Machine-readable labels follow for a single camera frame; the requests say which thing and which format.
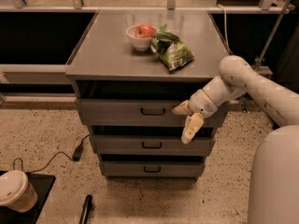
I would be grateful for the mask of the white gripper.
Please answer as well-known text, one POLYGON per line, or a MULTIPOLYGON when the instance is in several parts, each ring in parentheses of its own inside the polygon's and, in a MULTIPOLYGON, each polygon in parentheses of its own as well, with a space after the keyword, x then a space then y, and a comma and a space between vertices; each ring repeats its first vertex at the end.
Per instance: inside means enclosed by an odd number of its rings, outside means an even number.
POLYGON ((182 143, 189 144, 203 126, 204 118, 211 117, 217 110, 218 107, 202 89, 195 92, 189 101, 186 100, 175 106, 172 109, 175 115, 188 116, 181 136, 182 143))

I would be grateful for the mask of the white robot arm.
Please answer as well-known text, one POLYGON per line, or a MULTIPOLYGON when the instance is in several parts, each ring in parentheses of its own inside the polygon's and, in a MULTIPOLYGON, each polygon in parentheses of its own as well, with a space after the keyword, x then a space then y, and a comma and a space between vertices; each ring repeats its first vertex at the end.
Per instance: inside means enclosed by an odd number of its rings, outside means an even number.
POLYGON ((175 115, 186 115, 181 141, 188 144, 218 108, 247 93, 279 126, 299 126, 299 94, 258 74, 243 58, 227 56, 219 64, 219 75, 175 106, 175 115))

